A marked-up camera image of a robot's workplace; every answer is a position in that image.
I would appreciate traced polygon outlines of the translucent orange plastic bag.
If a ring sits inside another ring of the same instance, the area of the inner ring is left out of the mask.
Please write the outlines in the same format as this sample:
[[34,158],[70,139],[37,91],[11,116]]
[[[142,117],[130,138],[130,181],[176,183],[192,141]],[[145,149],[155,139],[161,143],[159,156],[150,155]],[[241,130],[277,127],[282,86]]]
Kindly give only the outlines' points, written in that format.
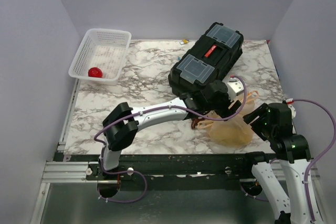
[[198,130],[206,130],[209,139],[219,145],[241,148],[248,145],[253,139],[253,131],[244,120],[243,116],[255,109],[255,100],[259,97],[257,90],[248,92],[243,109],[234,118],[228,121],[212,121],[201,118]]

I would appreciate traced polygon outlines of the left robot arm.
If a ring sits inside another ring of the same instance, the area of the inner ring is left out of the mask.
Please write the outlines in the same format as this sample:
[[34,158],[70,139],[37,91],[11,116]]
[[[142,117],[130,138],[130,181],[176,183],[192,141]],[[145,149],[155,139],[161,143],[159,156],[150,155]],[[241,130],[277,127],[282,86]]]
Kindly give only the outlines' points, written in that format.
[[216,80],[204,89],[182,93],[161,104],[137,108],[126,102],[118,104],[102,122],[106,141],[98,173],[104,179],[116,175],[121,151],[132,144],[139,131],[169,121],[201,117],[210,111],[223,118],[229,117],[240,107],[241,103],[234,102],[234,99],[243,91],[239,80],[232,79],[227,83]]

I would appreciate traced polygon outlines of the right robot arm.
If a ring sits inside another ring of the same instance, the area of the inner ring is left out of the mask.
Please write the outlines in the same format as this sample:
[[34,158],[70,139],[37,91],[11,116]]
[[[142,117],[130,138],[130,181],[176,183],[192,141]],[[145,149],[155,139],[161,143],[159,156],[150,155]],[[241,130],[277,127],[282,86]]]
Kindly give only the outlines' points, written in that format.
[[285,103],[262,104],[243,117],[252,131],[270,143],[284,173],[284,190],[264,152],[245,154],[242,173],[255,177],[274,213],[275,223],[323,223],[310,171],[311,155],[306,138],[293,132],[292,110]]

